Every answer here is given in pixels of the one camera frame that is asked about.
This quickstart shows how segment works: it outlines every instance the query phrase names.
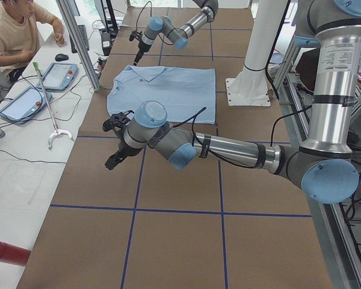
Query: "black pants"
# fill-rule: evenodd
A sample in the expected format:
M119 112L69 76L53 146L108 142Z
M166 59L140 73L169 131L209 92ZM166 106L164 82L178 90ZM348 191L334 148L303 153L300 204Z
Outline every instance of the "black pants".
M19 77L21 76L21 74L23 73L24 69L26 68L25 67L20 67L20 68L16 68L14 70L12 70L9 74L8 74L8 77L10 78L10 81L11 82L16 82Z

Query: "dark red tube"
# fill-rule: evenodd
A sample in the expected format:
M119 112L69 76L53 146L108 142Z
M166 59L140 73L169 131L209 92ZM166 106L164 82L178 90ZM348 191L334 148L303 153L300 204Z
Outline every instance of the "dark red tube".
M31 251L0 241L0 262L25 266Z

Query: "black computer mouse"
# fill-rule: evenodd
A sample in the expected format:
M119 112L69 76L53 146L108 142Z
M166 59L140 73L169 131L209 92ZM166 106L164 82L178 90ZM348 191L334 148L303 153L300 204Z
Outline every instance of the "black computer mouse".
M55 60L56 61L64 61L68 59L68 55L67 54L63 54L63 53L59 53L55 56Z

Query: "tablet device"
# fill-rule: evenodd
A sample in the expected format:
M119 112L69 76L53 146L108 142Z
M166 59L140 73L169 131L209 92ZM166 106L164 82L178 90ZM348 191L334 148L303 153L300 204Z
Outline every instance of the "tablet device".
M77 72L78 66L74 63L53 62L42 76L44 87L46 90L61 92L70 85Z
M47 92L47 98L50 100L52 94ZM0 116L23 124L34 117L46 105L43 92L30 86L2 108Z

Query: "beige t-shirt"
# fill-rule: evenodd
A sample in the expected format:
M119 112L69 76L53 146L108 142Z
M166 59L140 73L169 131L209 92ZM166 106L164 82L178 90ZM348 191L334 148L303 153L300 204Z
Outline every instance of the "beige t-shirt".
M34 3L34 14L29 19L24 19L23 23L18 23L8 15L0 2L0 55L20 54L23 48L36 53L40 47L36 22L49 23L53 17L53 14ZM11 70L26 65L28 63L16 63L0 67L0 70L8 75Z

